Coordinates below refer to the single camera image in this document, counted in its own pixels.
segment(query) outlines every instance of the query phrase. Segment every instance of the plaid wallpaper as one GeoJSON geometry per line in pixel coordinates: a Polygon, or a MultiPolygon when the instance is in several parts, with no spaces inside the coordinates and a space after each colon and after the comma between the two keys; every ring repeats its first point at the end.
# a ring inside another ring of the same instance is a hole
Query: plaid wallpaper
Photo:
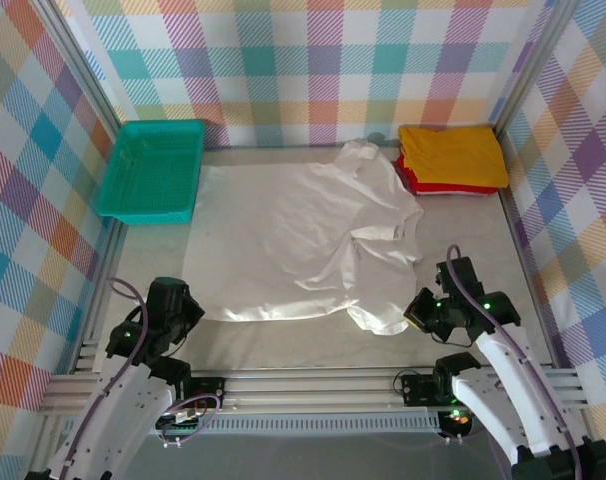
{"type": "Polygon", "coordinates": [[[554,3],[83,0],[83,23],[58,1],[122,119],[202,118],[208,147],[487,123],[554,3]]]}
{"type": "Polygon", "coordinates": [[[510,135],[529,273],[606,438],[606,0],[582,2],[510,135]]]}
{"type": "Polygon", "coordinates": [[[65,368],[107,223],[111,141],[28,0],[0,2],[0,480],[65,368]]]}

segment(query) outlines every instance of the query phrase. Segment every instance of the teal plastic basket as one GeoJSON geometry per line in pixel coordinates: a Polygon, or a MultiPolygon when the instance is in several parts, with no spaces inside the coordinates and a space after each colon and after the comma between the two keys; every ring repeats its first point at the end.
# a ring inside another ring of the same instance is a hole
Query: teal plastic basket
{"type": "Polygon", "coordinates": [[[128,225],[187,223],[203,154],[203,122],[141,121],[123,125],[97,211],[128,225]]]}

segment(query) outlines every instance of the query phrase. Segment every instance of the metal extrusion bar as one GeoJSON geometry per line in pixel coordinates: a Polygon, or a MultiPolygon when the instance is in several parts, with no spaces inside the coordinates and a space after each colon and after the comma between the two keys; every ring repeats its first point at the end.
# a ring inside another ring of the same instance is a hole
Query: metal extrusion bar
{"type": "Polygon", "coordinates": [[[127,227],[112,219],[108,227],[108,239],[103,250],[103,261],[92,279],[92,291],[81,322],[81,334],[77,336],[74,350],[68,364],[68,372],[89,371],[94,363],[94,355],[101,334],[109,292],[105,288],[107,279],[114,275],[119,263],[127,227]]]}
{"type": "Polygon", "coordinates": [[[54,0],[32,0],[31,3],[65,59],[65,63],[79,83],[81,90],[85,93],[101,123],[105,126],[108,135],[112,138],[112,141],[116,140],[121,122],[56,2],[54,0]]]}
{"type": "Polygon", "coordinates": [[[559,41],[565,27],[572,19],[580,2],[581,0],[562,0],[557,2],[496,121],[494,132],[499,140],[502,140],[507,133],[507,129],[523,105],[532,85],[534,85],[543,67],[552,55],[554,47],[559,41]]]}
{"type": "MultiPolygon", "coordinates": [[[[504,138],[503,142],[510,141],[509,134],[504,138]]],[[[512,241],[514,242],[514,249],[516,250],[516,255],[519,258],[519,263],[521,264],[521,270],[523,271],[523,276],[525,277],[525,283],[527,284],[527,289],[530,292],[530,298],[532,299],[532,304],[534,305],[534,311],[536,312],[536,318],[539,321],[539,325],[541,326],[541,331],[543,332],[543,338],[545,339],[545,344],[547,345],[547,350],[550,353],[550,359],[552,360],[552,364],[555,367],[561,366],[561,359],[554,347],[554,343],[552,342],[552,336],[550,335],[549,329],[546,327],[543,321],[543,307],[541,306],[541,299],[539,298],[536,289],[534,288],[534,280],[529,273],[529,269],[527,266],[527,262],[525,260],[525,252],[523,251],[523,247],[521,246],[518,234],[516,233],[516,218],[510,213],[510,209],[507,206],[507,197],[505,193],[505,189],[499,190],[499,199],[501,200],[501,206],[503,207],[503,213],[505,214],[505,218],[507,219],[507,225],[510,230],[510,235],[512,236],[512,241]]]]}
{"type": "MultiPolygon", "coordinates": [[[[322,414],[401,413],[425,411],[405,407],[392,390],[400,368],[283,369],[197,372],[195,376],[227,378],[221,414],[322,414]]],[[[418,369],[429,374],[430,369],[418,369]]],[[[498,379],[491,368],[489,378],[498,379]]],[[[569,408],[587,405],[585,393],[573,369],[545,368],[552,386],[569,408]]],[[[71,415],[85,406],[99,378],[94,373],[54,376],[45,393],[41,411],[71,415]]]]}

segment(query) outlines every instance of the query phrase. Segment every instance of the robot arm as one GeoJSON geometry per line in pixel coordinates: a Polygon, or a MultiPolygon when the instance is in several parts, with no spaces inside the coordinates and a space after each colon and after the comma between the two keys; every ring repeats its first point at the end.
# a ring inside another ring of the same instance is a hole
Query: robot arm
{"type": "Polygon", "coordinates": [[[162,354],[171,343],[184,341],[205,312],[185,282],[165,277],[154,280],[145,306],[147,328],[135,320],[139,306],[112,331],[99,381],[79,421],[47,470],[31,472],[27,480],[122,478],[159,419],[176,420],[167,411],[191,393],[191,369],[162,354]]]}
{"type": "Polygon", "coordinates": [[[445,402],[460,401],[479,418],[510,460],[514,479],[573,480],[577,478],[574,457],[578,454],[583,479],[605,480],[606,443],[592,442],[585,428],[564,408],[533,358],[509,298],[502,292],[486,294],[469,258],[456,259],[452,265],[457,280],[462,279],[459,283],[493,315],[503,332],[461,294],[445,263],[437,265],[437,283],[449,296],[437,300],[424,288],[405,316],[443,342],[453,328],[465,328],[499,382],[493,384],[482,374],[471,354],[459,353],[437,361],[433,373],[437,396],[445,402]]]}

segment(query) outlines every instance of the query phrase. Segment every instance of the folded towel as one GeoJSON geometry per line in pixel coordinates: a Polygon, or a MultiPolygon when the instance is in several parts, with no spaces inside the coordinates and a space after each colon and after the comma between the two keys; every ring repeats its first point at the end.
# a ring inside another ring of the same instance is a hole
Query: folded towel
{"type": "Polygon", "coordinates": [[[400,127],[399,139],[406,165],[421,183],[507,187],[503,153],[490,127],[400,127]]]}

